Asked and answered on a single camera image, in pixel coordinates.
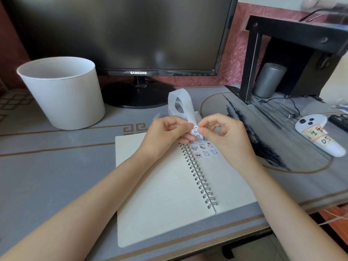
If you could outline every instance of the finger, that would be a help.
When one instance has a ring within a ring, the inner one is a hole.
[[[225,134],[227,134],[227,130],[225,127],[221,128],[220,132],[219,132],[219,136],[224,136]]]
[[[168,127],[167,127],[167,131],[172,131],[172,130],[174,130],[175,128],[177,128],[177,127],[179,127],[180,125],[178,125],[178,124],[175,124],[175,125],[168,125]]]
[[[209,124],[209,123],[212,123],[212,124],[215,124],[215,123],[219,123],[221,125],[223,125],[224,127],[228,127],[229,129],[229,123],[233,123],[233,119],[232,118],[229,118],[223,114],[220,114],[220,113],[216,113],[216,114],[212,114],[210,116],[207,116],[205,118],[202,119],[202,121],[200,121],[198,123],[198,126],[199,127],[204,127],[205,125]]]
[[[212,125],[212,126],[209,127],[209,130],[212,131],[212,132],[214,132],[215,128],[216,128],[216,126],[215,126],[215,125]]]
[[[192,140],[192,141],[196,140],[196,137],[194,135],[189,134],[189,133],[183,134],[181,137],[186,138],[188,140]]]
[[[183,134],[187,133],[188,131],[191,131],[194,125],[192,123],[184,123],[183,125],[180,125],[179,127],[175,128],[174,130],[170,131],[174,139],[177,139],[178,137],[182,136]]]
[[[199,127],[198,132],[212,142],[214,142],[214,140],[216,140],[216,138],[218,137],[214,134],[214,132],[210,131],[208,128],[205,127]]]
[[[163,123],[166,123],[167,125],[183,125],[185,123],[187,123],[187,120],[179,117],[179,116],[167,116],[167,117],[162,117],[162,118],[158,118],[160,119]]]
[[[176,139],[176,142],[179,142],[181,144],[188,144],[190,141],[179,137],[178,139]]]

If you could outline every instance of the monitor base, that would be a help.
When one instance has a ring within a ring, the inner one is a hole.
[[[168,104],[168,94],[175,91],[172,85],[160,81],[146,81],[135,76],[133,84],[115,82],[102,89],[105,103],[128,109],[155,108]]]

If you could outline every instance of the hand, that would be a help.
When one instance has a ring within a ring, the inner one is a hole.
[[[189,140],[196,140],[196,137],[190,134],[193,127],[193,124],[178,116],[154,119],[138,151],[157,160],[174,141],[188,144]]]
[[[220,125],[223,127],[216,135],[214,130]],[[239,173],[250,165],[260,165],[241,121],[217,113],[203,118],[198,126],[198,132],[213,142]]]

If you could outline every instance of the notebook page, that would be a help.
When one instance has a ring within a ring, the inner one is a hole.
[[[189,147],[218,202],[218,206],[214,206],[216,213],[256,202],[249,185],[213,143],[203,138],[192,141]]]
[[[137,150],[144,135],[115,138],[117,165]],[[125,247],[214,214],[213,208],[207,208],[182,150],[174,143],[117,211],[118,245]]]

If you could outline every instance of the monitor screen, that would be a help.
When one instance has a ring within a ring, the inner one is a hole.
[[[216,75],[237,0],[8,0],[31,59],[110,75]]]

